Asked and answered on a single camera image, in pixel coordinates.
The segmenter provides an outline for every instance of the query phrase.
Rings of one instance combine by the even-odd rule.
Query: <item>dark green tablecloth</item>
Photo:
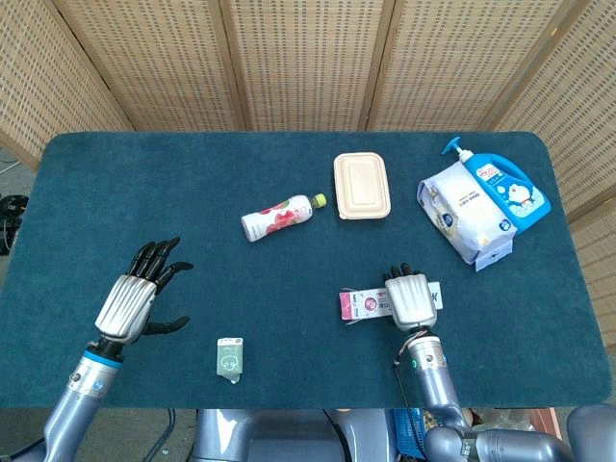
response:
[[[514,253],[475,273],[415,199],[454,162],[446,133],[80,133],[48,145],[0,298],[0,405],[50,406],[134,251],[179,235],[194,263],[156,300],[180,332],[141,338],[107,405],[401,407],[392,360],[403,334],[379,319],[344,325],[338,292],[381,286],[407,261],[441,281],[441,336],[467,406],[548,406],[606,398],[610,373],[545,145],[529,133],[468,133],[461,144],[524,169],[553,210]],[[374,151],[392,212],[342,221],[332,162]],[[329,205],[250,244],[240,217],[298,193]],[[237,385],[216,376],[216,340],[244,337]],[[421,399],[405,370],[413,404]]]

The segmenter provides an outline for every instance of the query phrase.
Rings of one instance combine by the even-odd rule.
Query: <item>blue bottle label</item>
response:
[[[476,175],[497,192],[516,217],[528,217],[546,203],[544,196],[531,183],[512,178],[492,164],[478,168]]]

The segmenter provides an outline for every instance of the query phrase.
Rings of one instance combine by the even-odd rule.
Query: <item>white pump head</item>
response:
[[[460,159],[460,162],[464,164],[466,161],[473,157],[473,151],[470,151],[468,149],[462,149],[458,145],[458,140],[460,140],[460,137],[455,137],[450,142],[448,142],[447,146],[445,146],[445,149],[443,149],[443,152],[441,152],[441,155],[449,152],[451,149],[455,149],[456,151],[458,151],[458,159]]]

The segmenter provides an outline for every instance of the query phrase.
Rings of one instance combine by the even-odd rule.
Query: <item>floor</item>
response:
[[[8,167],[11,156],[0,149],[0,170]],[[18,165],[0,174],[0,194],[30,195],[35,174]],[[9,264],[9,257],[0,256],[0,288]],[[616,367],[616,353],[610,353],[612,370]],[[616,396],[610,402],[616,404]],[[556,410],[560,428],[566,438],[566,419],[571,408]],[[0,410],[0,454],[8,453],[36,441],[49,409]],[[102,409],[80,447],[77,461],[143,460],[152,445],[167,427],[165,409]],[[176,412],[175,429],[154,458],[156,462],[183,462],[191,450],[195,430],[194,410]]]

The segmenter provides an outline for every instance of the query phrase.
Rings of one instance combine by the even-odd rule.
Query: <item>blue bottle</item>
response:
[[[452,148],[477,183],[518,228],[521,234],[552,209],[545,195],[518,166],[498,154],[474,154],[458,145],[460,137],[447,143],[441,154]]]

